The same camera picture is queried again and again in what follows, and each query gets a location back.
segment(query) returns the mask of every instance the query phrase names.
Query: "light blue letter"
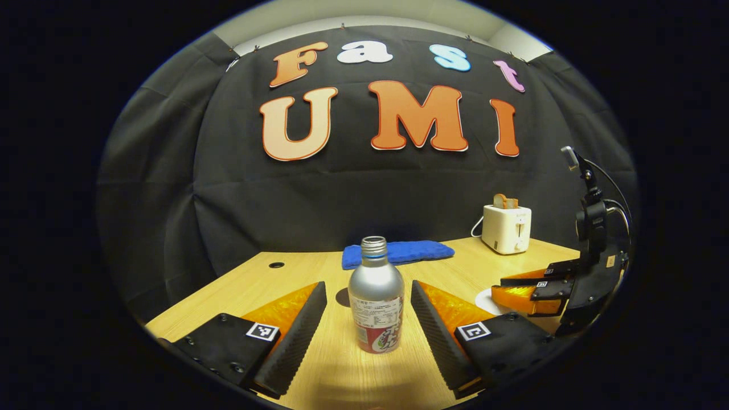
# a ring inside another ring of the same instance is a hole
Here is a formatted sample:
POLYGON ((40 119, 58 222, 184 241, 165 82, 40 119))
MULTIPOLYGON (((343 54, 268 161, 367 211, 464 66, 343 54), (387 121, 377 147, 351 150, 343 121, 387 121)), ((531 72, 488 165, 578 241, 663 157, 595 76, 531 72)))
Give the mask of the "light blue letter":
POLYGON ((430 46, 430 52, 435 54, 435 62, 441 67, 458 71, 471 69, 471 63, 466 59, 466 53, 455 47, 433 44, 430 46))

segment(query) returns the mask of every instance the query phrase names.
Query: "screw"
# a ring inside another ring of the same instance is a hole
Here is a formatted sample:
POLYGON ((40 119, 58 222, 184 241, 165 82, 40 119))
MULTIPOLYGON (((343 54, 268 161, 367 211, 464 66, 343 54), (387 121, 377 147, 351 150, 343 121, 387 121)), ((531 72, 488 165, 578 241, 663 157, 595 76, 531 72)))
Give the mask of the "screw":
POLYGON ((243 366, 242 366, 242 365, 240 365, 240 364, 238 364, 238 363, 236 363, 236 362, 232 362, 232 363, 230 364, 230 367, 232 367, 232 368, 233 368, 233 370, 234 370, 234 371, 235 371, 236 373, 243 373, 243 366))

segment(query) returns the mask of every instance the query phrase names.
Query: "letter m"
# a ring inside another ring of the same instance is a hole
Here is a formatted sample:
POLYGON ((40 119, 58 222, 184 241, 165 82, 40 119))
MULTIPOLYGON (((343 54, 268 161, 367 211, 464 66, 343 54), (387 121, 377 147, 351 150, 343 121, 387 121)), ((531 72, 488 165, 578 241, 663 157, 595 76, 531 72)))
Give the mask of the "letter m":
POLYGON ((422 148, 435 124, 435 135, 430 144, 436 150, 465 151, 468 141, 461 129, 459 100, 461 92, 455 88, 435 85, 423 105, 413 97, 407 87, 398 81, 375 81, 369 86, 377 94, 380 104, 380 131, 372 138, 377 150, 400 150, 407 139, 399 132, 398 121, 408 131, 410 140, 422 148))

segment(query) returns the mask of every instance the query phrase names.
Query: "orange letter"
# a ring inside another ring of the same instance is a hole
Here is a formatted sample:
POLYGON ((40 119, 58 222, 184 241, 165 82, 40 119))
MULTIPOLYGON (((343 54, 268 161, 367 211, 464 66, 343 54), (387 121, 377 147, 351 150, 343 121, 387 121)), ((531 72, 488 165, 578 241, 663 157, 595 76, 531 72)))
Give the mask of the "orange letter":
POLYGON ((400 135, 397 121, 408 130, 410 140, 421 148, 428 133, 436 124, 436 134, 430 144, 436 150, 465 151, 468 141, 461 130, 461 113, 458 101, 461 92, 455 88, 435 85, 420 105, 404 84, 398 81, 371 82, 369 89, 377 94, 380 104, 380 131, 372 138, 377 150, 399 150, 407 142, 400 135))
POLYGON ((324 148, 331 131, 331 101, 337 95, 334 87, 318 88, 304 94, 304 101, 311 103, 311 128, 301 141, 292 141, 286 134, 289 107, 293 97, 281 97, 261 106, 263 114, 263 150, 277 160, 302 160, 324 148))
POLYGON ((304 77, 308 70, 299 68, 299 65, 301 63, 307 66, 314 64, 314 61, 316 61, 316 51, 314 50, 326 50, 327 47, 329 47, 327 43, 317 42, 277 55, 273 59, 278 63, 278 67, 276 69, 276 78, 270 83, 271 88, 304 77))
POLYGON ((499 142, 496 143, 496 153, 507 157, 519 155, 514 136, 514 106, 497 99, 488 101, 496 110, 496 121, 499 124, 499 142))

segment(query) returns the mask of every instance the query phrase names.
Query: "bottle label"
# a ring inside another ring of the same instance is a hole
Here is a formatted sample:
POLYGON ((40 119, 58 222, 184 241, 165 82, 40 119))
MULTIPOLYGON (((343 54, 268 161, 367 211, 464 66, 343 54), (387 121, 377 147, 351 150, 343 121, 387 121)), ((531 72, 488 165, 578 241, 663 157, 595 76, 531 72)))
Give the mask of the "bottle label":
POLYGON ((399 343, 403 297, 390 301, 363 301, 350 296, 359 346, 370 353, 387 353, 399 343))

